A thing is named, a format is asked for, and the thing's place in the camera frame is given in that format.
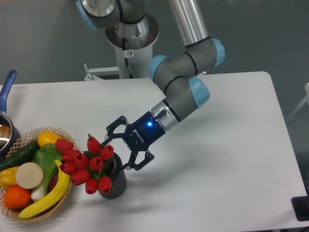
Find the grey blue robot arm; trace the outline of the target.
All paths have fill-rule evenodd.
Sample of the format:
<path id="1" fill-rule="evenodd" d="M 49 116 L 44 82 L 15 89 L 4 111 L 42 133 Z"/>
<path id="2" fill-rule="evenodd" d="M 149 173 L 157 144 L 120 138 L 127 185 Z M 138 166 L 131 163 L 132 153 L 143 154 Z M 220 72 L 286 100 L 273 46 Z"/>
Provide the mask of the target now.
<path id="1" fill-rule="evenodd" d="M 79 0 L 76 6 L 91 30 L 105 28 L 114 47 L 121 79 L 149 77 L 165 98 L 133 123 L 124 116 L 107 127 L 105 144 L 121 138 L 131 154 L 124 169 L 140 170 L 153 158 L 149 146 L 183 121 L 209 98 L 198 75 L 223 62 L 225 49 L 209 36 L 198 2 L 169 2 L 186 51 L 175 59 L 153 56 L 157 21 L 142 0 Z"/>

